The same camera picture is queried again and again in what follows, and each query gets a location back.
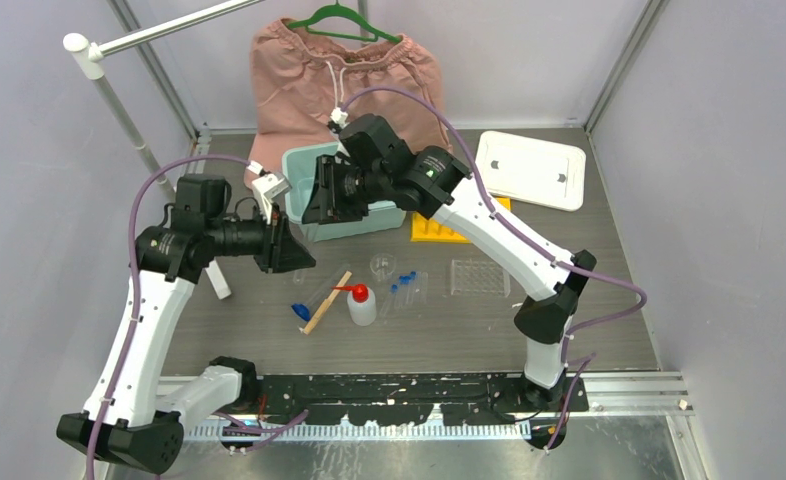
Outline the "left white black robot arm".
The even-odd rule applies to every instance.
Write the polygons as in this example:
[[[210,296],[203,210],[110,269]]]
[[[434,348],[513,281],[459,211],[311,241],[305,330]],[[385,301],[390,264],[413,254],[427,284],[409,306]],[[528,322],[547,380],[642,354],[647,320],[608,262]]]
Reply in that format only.
[[[215,175],[188,174],[160,223],[131,227],[129,292],[107,363],[81,411],[63,415],[56,434],[89,462],[166,473],[187,429],[230,406],[254,409],[255,365],[220,356],[193,381],[159,397],[157,387],[178,320],[202,273],[219,257],[252,257],[265,273],[311,268],[315,259],[292,235],[277,204],[290,188],[280,173],[253,184],[248,218],[230,211],[232,189]]]

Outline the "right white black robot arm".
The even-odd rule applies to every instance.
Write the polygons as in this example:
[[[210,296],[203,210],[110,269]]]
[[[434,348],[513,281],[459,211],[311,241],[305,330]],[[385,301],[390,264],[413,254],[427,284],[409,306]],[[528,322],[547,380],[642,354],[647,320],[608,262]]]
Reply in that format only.
[[[328,123],[337,151],[318,157],[304,224],[356,222],[373,203],[389,201],[463,235],[524,289],[514,318],[526,338],[524,396],[536,410],[563,396],[562,342],[586,285],[577,268],[590,271],[595,257],[547,243],[485,194],[474,168],[439,146],[412,151],[388,121],[365,114]]]

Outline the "teal plastic bin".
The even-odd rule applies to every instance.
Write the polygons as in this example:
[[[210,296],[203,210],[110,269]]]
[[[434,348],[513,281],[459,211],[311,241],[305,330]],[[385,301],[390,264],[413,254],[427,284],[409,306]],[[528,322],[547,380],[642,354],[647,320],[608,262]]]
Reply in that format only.
[[[284,210],[291,223],[301,231],[301,217],[308,204],[314,182],[316,159],[323,154],[334,154],[337,143],[323,143],[287,150],[282,156],[282,173],[291,190],[285,195]],[[358,222],[319,225],[318,241],[333,240],[376,231],[399,228],[406,213],[389,201],[369,205],[369,215]]]

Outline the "blue cap test tube lying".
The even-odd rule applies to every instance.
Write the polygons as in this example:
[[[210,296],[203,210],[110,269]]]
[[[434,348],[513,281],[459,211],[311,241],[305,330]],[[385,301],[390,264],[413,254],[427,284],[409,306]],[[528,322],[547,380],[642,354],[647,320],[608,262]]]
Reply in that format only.
[[[330,273],[322,281],[318,282],[311,295],[303,301],[295,302],[290,305],[292,312],[304,323],[308,323],[313,314],[335,287],[342,277],[350,270],[348,263],[342,264],[333,273]]]

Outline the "wooden test tube clamp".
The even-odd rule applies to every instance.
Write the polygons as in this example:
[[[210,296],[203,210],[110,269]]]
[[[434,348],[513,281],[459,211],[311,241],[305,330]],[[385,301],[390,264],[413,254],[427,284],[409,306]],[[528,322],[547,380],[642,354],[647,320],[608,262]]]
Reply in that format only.
[[[307,325],[301,329],[301,332],[305,335],[310,335],[313,330],[317,327],[320,323],[324,315],[330,309],[331,305],[334,303],[335,299],[342,291],[342,288],[346,286],[348,281],[352,277],[352,272],[350,270],[346,270],[340,280],[332,287],[331,293],[322,301],[319,308],[315,311],[314,315],[308,321]]]

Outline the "white red wash bottle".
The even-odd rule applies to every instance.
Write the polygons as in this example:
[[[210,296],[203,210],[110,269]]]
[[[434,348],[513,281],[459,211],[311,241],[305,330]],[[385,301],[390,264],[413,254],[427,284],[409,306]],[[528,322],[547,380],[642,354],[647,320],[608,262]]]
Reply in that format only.
[[[377,318],[377,301],[375,293],[367,285],[359,283],[335,287],[335,290],[345,291],[347,305],[352,321],[358,326],[369,326]]]

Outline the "small clear glass beaker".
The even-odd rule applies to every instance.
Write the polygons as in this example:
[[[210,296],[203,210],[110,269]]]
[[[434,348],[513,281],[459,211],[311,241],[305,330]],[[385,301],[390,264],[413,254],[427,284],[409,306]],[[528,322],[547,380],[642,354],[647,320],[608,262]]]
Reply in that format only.
[[[376,283],[389,281],[396,271],[396,259],[393,255],[379,253],[369,262],[370,273]]]

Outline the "yellow test tube rack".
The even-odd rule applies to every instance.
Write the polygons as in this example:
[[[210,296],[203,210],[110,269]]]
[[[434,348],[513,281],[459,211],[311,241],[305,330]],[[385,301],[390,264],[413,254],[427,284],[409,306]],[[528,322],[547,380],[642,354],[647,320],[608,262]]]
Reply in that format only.
[[[450,223],[439,222],[437,217],[429,219],[419,213],[414,213],[411,221],[410,241],[469,244],[471,233],[479,232],[476,226],[481,225],[484,219],[490,220],[490,206],[501,206],[505,210],[510,210],[511,199],[507,197],[493,197],[491,202],[488,203],[485,203],[481,198],[455,200],[451,207],[456,207],[460,215],[466,214],[467,219],[474,221],[472,225],[467,225],[464,230],[455,230]]]

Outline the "blue capped test tube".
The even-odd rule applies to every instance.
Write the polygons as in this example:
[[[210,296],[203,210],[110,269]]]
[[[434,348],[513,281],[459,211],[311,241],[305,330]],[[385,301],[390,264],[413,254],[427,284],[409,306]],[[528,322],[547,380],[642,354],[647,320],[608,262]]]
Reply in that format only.
[[[390,313],[393,311],[394,305],[398,297],[398,292],[399,292],[398,285],[394,284],[390,286],[387,295],[381,305],[381,309],[379,311],[379,316],[381,318],[388,317]]]
[[[428,298],[428,273],[425,271],[411,271],[402,279],[404,291],[403,305],[405,308],[415,307],[427,303]]]

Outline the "pink shorts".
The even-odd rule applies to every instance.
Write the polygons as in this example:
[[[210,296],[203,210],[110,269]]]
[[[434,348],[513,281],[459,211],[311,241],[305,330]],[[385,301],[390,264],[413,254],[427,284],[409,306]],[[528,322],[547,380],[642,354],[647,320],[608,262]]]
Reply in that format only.
[[[348,49],[333,39],[291,28],[283,18],[252,41],[250,74],[257,133],[249,153],[266,171],[278,171],[293,148],[329,143],[332,110],[350,119],[384,117],[409,147],[452,147],[434,112],[444,108],[441,66],[428,49],[400,34]]]

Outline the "clear well plate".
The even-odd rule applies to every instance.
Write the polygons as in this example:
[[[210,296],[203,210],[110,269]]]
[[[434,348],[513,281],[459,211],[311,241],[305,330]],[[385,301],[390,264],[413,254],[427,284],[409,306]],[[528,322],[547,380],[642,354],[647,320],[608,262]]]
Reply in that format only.
[[[449,290],[453,296],[508,297],[509,274],[492,261],[453,259],[450,264]]]

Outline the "green clothes hanger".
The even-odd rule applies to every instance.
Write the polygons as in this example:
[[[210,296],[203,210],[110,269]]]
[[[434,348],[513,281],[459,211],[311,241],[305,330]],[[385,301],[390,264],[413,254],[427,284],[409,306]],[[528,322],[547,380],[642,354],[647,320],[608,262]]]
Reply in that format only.
[[[291,30],[304,30],[312,35],[354,40],[363,44],[382,41],[398,44],[402,41],[400,36],[373,26],[364,14],[339,1],[319,7],[307,18],[290,20],[286,27]]]

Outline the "white plastic tray lid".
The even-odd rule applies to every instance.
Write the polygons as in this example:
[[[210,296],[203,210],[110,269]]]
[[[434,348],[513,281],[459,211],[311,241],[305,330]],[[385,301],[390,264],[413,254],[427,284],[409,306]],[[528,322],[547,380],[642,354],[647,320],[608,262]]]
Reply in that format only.
[[[579,147],[487,131],[476,162],[494,195],[566,212],[583,206],[586,154]]]

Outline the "white metal clothes rack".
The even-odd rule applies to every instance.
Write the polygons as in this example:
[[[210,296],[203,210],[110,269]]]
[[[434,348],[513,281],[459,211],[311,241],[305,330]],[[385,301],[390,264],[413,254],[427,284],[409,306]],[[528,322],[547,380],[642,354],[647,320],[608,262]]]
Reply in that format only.
[[[209,140],[210,134],[201,133],[193,126],[186,107],[183,105],[177,91],[172,87],[168,74],[162,67],[150,43],[253,4],[252,1],[224,1],[151,27],[142,27],[127,1],[110,1],[108,3],[109,7],[117,17],[120,25],[125,29],[123,36],[103,43],[96,43],[77,32],[68,33],[63,37],[63,48],[72,56],[81,72],[96,88],[149,172],[157,172],[160,168],[159,162],[123,105],[122,100],[114,91],[101,62],[114,54],[135,49],[153,79],[158,82],[158,86],[161,88],[170,107],[181,121],[183,129],[194,141],[194,145],[199,147]]]

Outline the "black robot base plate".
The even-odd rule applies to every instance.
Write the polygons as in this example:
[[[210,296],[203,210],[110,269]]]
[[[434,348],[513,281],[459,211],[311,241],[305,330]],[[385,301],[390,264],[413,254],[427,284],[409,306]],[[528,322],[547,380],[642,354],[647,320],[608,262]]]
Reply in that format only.
[[[276,424],[306,412],[314,426],[417,426],[432,414],[445,426],[513,425],[587,411],[583,388],[562,375],[542,393],[517,372],[265,375],[250,396],[221,410]]]

